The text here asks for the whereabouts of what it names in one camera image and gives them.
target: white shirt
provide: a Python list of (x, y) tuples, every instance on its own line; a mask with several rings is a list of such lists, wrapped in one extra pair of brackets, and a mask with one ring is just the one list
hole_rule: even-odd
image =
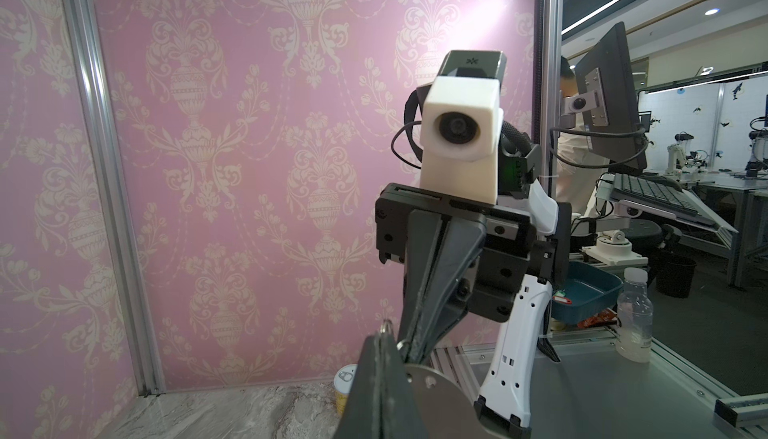
[[(574, 130), (584, 131), (584, 118), (576, 115)], [(608, 165), (608, 159), (589, 152), (587, 138), (562, 133), (558, 139), (558, 155), (571, 162), (584, 165)], [(573, 212), (583, 214), (594, 190), (594, 184), (606, 168), (579, 168), (558, 161), (557, 193), (559, 202), (570, 202)]]

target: blue basket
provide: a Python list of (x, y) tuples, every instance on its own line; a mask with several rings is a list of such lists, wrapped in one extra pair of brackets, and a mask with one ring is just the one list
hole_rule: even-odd
[(571, 262), (561, 288), (571, 304), (552, 301), (552, 317), (565, 324), (578, 324), (616, 304), (623, 285), (613, 274), (584, 262)]

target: white camera housing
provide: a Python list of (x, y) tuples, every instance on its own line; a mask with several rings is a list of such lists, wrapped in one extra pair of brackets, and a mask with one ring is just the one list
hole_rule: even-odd
[[(441, 115), (466, 114), (477, 123), (475, 137), (454, 144), (440, 133)], [(422, 177), (420, 188), (495, 204), (498, 194), (498, 140), (504, 111), (499, 81), (437, 76), (422, 107)]]

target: keyboard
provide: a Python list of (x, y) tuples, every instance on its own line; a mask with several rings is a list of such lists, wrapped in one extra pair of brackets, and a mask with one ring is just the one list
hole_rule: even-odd
[(676, 191), (669, 185), (647, 181), (633, 175), (616, 174), (614, 176), (614, 191), (627, 196), (629, 199), (635, 198), (639, 202), (657, 205), (673, 212), (693, 216), (699, 214), (698, 209), (685, 198), (685, 194), (682, 192)]

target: can lid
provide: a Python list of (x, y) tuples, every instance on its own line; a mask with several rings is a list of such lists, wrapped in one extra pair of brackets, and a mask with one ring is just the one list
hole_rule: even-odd
[(645, 284), (648, 282), (648, 272), (636, 267), (628, 267), (624, 270), (624, 279), (633, 284)]
[(348, 364), (336, 373), (333, 377), (334, 388), (342, 393), (349, 394), (352, 389), (352, 379), (355, 378), (355, 371), (357, 371), (357, 364)]

